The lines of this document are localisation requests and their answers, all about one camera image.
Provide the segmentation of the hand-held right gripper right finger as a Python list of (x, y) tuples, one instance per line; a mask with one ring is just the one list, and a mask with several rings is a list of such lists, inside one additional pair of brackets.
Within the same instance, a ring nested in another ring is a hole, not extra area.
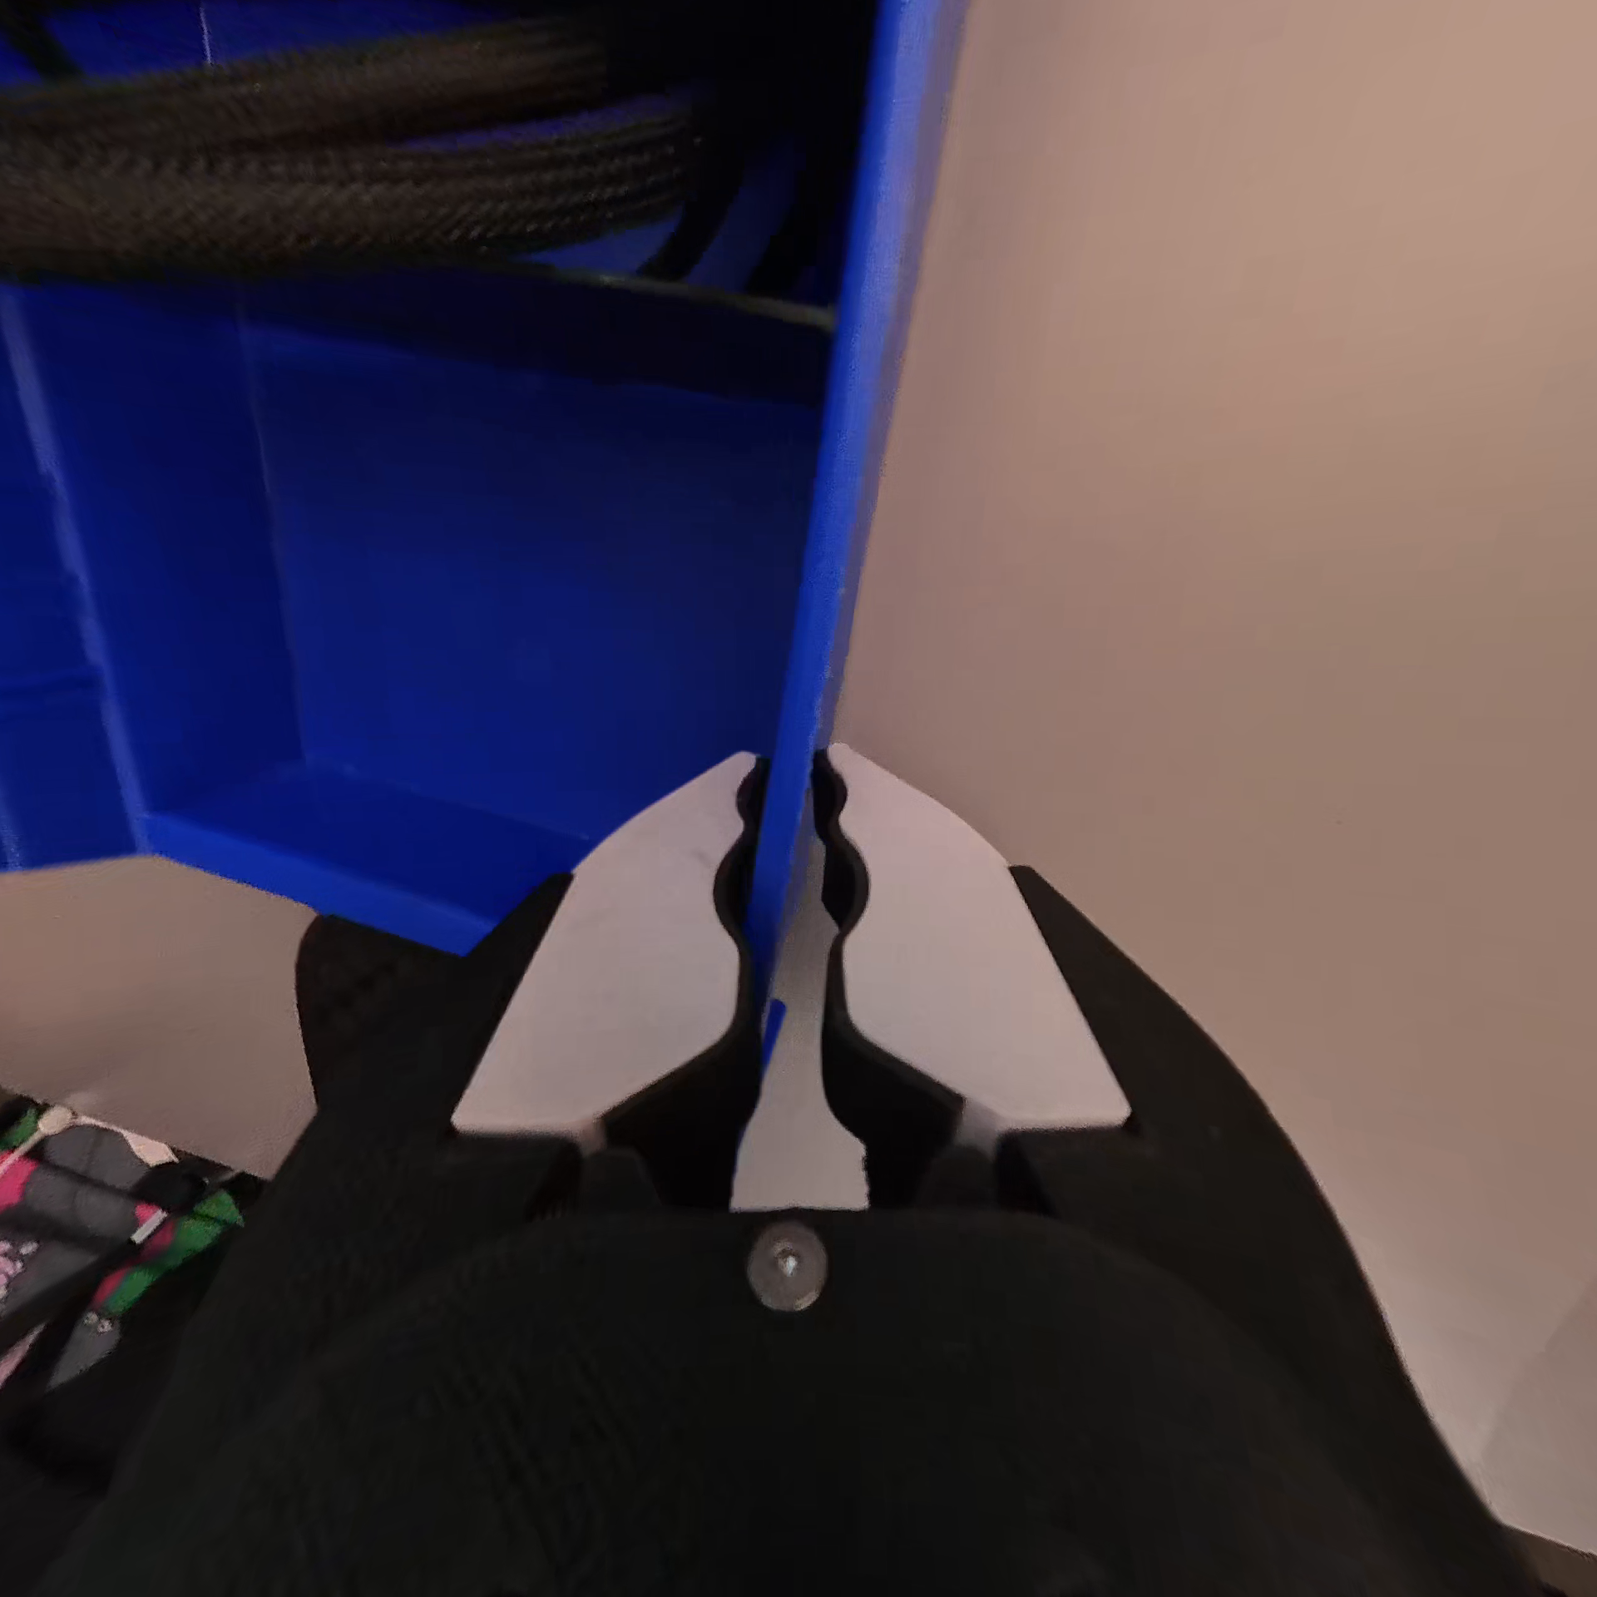
[(820, 1066), (867, 1160), (994, 1153), (1133, 1108), (988, 840), (847, 743), (813, 768), (833, 925)]

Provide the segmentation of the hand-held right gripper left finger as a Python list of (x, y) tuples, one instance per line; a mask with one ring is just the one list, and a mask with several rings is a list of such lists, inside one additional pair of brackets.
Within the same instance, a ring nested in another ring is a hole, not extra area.
[(457, 1107), (465, 1135), (600, 1147), (608, 1110), (732, 1029), (743, 950), (715, 899), (744, 833), (738, 751), (612, 830), (577, 866)]

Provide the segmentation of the blue plastic bin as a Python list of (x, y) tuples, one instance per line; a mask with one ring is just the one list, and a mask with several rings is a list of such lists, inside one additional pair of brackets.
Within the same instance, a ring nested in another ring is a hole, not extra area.
[(768, 990), (965, 10), (3, 2), (3, 869), (462, 952), (749, 751)]

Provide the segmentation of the colourful printed clothing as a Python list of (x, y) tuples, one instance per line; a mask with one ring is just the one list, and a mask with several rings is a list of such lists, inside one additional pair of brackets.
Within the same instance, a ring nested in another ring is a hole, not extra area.
[(266, 1183), (65, 1105), (3, 1116), (3, 1418), (106, 1365), (134, 1331), (184, 1318)]

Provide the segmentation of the black bin divider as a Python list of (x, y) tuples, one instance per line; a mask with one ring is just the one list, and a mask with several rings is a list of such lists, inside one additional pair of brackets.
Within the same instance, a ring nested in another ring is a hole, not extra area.
[(747, 318), (797, 325), (833, 335), (839, 327), (838, 307), (788, 299), (782, 296), (751, 294), (687, 280), (667, 280), (643, 273), (603, 271), (587, 266), (561, 266), (541, 259), (510, 260), (516, 273), (564, 285), (601, 288), (608, 291), (651, 296), (676, 307), (712, 308), (746, 315)]

